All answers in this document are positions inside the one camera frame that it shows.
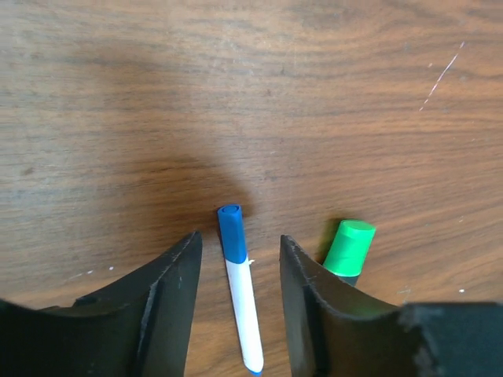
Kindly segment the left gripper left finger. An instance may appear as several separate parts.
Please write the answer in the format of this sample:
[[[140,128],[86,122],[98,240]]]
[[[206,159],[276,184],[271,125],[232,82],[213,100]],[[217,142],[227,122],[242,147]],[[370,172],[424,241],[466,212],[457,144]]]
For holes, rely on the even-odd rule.
[[[1,374],[182,376],[201,259],[202,237],[192,232],[72,306],[2,300]]]

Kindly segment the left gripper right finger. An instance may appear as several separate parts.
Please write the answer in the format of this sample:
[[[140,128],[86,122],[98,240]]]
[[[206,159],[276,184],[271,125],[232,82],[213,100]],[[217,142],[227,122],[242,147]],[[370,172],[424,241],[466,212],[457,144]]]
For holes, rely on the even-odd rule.
[[[331,274],[281,237],[281,290],[294,376],[499,376],[499,302],[393,306]]]

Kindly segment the green highlighter cap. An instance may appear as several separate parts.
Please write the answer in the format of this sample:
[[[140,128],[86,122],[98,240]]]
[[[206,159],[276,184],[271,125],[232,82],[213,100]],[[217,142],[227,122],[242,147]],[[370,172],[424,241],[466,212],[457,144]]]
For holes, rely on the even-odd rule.
[[[376,227],[366,221],[342,220],[323,266],[344,278],[357,278],[365,264]]]

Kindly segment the white pen blue tip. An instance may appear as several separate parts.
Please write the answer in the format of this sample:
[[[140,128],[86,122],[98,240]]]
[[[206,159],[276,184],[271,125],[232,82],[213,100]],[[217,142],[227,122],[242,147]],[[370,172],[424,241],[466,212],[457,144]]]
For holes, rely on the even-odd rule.
[[[264,356],[249,261],[237,264],[226,260],[226,271],[244,366],[259,376]]]

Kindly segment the blue pen cap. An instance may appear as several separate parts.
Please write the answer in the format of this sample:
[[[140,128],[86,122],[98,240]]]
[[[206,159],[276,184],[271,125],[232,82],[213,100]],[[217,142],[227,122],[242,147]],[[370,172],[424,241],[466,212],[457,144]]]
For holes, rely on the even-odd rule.
[[[241,207],[225,205],[218,209],[217,215],[225,259],[235,264],[244,263],[248,253]]]

